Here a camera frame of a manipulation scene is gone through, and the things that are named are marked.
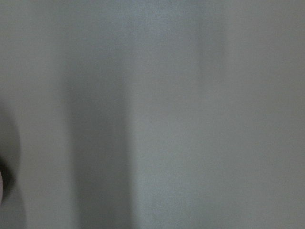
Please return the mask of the pink bowl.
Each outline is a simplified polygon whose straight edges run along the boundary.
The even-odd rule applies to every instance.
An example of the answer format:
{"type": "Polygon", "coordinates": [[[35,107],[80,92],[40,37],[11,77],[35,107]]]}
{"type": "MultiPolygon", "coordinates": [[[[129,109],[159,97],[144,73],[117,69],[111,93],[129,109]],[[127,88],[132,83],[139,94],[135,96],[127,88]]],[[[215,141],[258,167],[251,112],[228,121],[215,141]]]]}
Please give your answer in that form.
{"type": "Polygon", "coordinates": [[[2,178],[2,173],[0,171],[0,205],[2,204],[2,200],[3,200],[3,178],[2,178]]]}

